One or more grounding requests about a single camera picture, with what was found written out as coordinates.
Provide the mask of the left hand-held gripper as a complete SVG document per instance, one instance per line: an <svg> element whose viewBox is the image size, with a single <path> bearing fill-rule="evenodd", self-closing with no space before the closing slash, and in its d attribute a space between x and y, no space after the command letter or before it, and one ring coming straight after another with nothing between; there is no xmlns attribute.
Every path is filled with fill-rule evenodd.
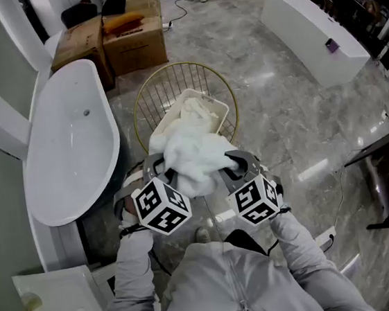
<svg viewBox="0 0 389 311"><path fill-rule="evenodd" d="M191 219L190 200L177 189L178 173L164 169L163 154L143 162L144 186L131 193L140 225L166 236Z"/></svg>

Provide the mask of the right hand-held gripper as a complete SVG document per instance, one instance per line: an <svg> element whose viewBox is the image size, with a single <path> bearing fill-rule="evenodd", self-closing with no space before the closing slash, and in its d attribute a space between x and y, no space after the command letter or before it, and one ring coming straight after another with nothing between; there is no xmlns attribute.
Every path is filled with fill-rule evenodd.
<svg viewBox="0 0 389 311"><path fill-rule="evenodd" d="M231 194L226 197L230 208L239 219L252 226L258 226L275 217L280 211L277 178L267 179L261 172L261 164L252 153L242 150L231 150L225 153L237 164L235 170L220 169L221 178ZM245 181L248 173L256 176Z"/></svg>

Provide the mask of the person's left hand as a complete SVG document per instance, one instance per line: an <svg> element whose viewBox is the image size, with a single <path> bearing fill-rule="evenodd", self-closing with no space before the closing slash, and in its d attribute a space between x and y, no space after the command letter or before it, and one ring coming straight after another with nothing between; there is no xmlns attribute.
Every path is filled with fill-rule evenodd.
<svg viewBox="0 0 389 311"><path fill-rule="evenodd" d="M123 202L124 202L124 209L128 213L128 217L129 217L128 220L130 222L132 221L134 223L138 223L139 222L138 214L135 208L135 204L132 200L132 197L130 195L126 196Z"/></svg>

